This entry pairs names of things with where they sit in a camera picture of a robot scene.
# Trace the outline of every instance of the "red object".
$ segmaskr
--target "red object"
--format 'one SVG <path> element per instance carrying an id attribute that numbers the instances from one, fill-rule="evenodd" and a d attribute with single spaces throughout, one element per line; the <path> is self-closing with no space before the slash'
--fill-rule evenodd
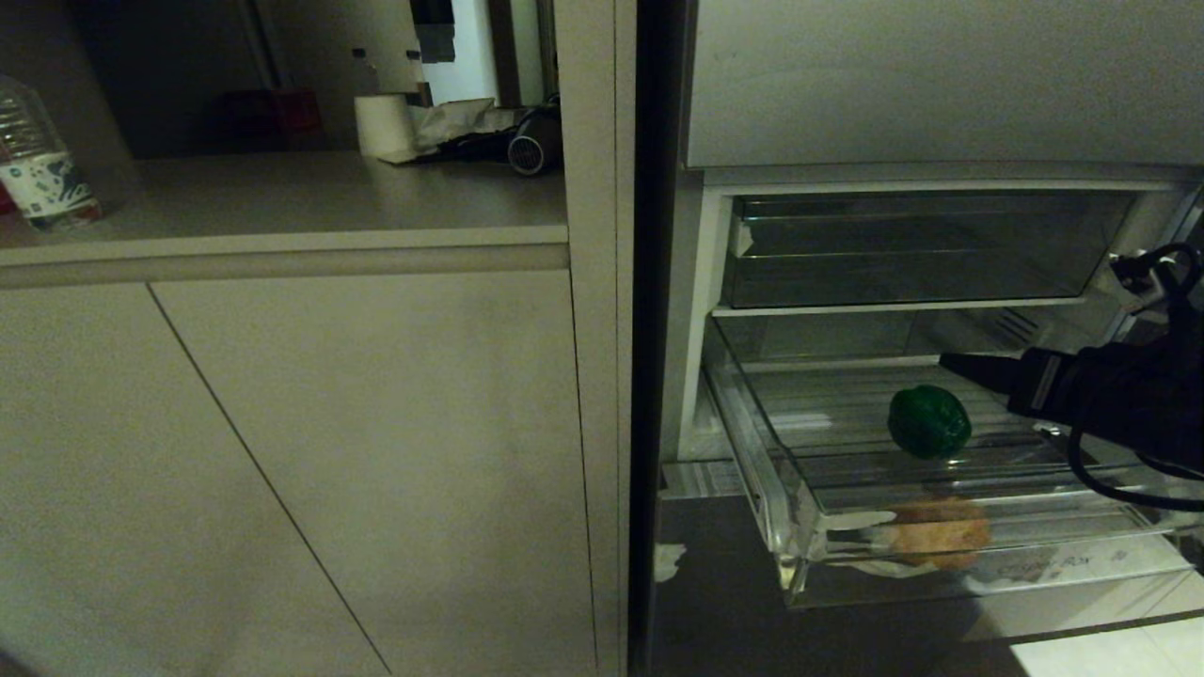
<path id="1" fill-rule="evenodd" d="M 6 214 L 16 208 L 17 204 L 12 201 L 8 192 L 4 189 L 4 184 L 0 183 L 0 214 Z"/>
<path id="2" fill-rule="evenodd" d="M 312 89 L 226 92 L 224 105 L 240 136 L 281 136 L 287 141 L 321 133 L 318 98 Z"/>

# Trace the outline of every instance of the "bread roll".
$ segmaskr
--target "bread roll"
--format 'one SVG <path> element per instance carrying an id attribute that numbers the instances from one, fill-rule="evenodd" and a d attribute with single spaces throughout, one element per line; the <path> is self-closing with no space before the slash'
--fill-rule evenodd
<path id="1" fill-rule="evenodd" d="M 891 523 L 890 549 L 898 559 L 915 566 L 932 564 L 945 571 L 969 569 L 978 560 L 975 551 L 991 542 L 991 526 L 978 505 L 957 496 L 933 498 L 891 508 L 898 517 Z"/>

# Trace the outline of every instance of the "countertop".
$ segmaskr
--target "countertop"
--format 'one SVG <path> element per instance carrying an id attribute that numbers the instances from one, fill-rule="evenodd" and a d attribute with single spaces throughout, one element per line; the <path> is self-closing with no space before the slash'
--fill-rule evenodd
<path id="1" fill-rule="evenodd" d="M 93 178 L 104 219 L 43 234 L 0 217 L 0 266 L 169 255 L 568 241 L 563 175 L 391 166 L 349 152 L 146 160 Z"/>

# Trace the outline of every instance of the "bottle label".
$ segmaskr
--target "bottle label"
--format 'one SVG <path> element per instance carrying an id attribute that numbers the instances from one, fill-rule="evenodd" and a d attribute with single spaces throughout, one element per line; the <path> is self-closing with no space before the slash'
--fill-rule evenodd
<path id="1" fill-rule="evenodd" d="M 92 187 L 70 153 L 47 153 L 0 166 L 0 181 L 25 218 L 60 214 L 93 199 Z"/>

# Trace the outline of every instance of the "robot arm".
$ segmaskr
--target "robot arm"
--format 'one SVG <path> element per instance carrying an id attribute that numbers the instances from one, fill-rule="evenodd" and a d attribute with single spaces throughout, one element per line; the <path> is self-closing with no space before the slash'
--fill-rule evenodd
<path id="1" fill-rule="evenodd" d="M 1182 279 L 1167 255 L 1191 260 Z M 1090 432 L 1133 449 L 1159 472 L 1204 481 L 1204 381 L 1200 372 L 1200 312 L 1187 294 L 1199 282 L 1198 254 L 1168 245 L 1111 264 L 1126 289 L 1140 300 L 1137 314 L 1165 304 L 1169 330 L 1145 346 L 1108 343 L 1078 354 L 1029 348 L 1017 360 L 946 353 L 940 365 L 985 388 L 1008 395 L 1008 411 L 1072 426 L 1067 461 L 1091 489 L 1137 505 L 1204 512 L 1204 501 L 1125 491 L 1091 477 L 1080 441 Z"/>

